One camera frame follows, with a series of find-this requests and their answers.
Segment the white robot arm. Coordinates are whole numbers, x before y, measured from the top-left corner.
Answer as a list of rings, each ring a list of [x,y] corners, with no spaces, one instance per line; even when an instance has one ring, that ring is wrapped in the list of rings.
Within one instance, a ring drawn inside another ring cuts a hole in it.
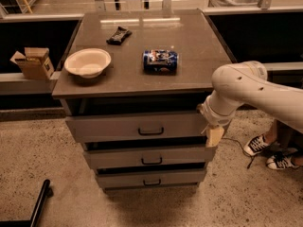
[[[243,104],[253,106],[278,121],[303,132],[303,90],[268,81],[266,67],[258,61],[232,63],[217,68],[213,91],[197,110],[206,120],[206,145],[216,147],[223,127]]]

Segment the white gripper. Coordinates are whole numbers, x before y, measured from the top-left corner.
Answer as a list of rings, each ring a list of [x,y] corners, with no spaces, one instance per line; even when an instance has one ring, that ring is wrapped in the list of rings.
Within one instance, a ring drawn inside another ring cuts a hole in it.
[[[236,102],[218,95],[208,96],[204,103],[198,104],[197,113],[200,113],[209,125],[202,131],[206,136],[205,146],[216,147],[223,138],[224,128],[235,116]]]

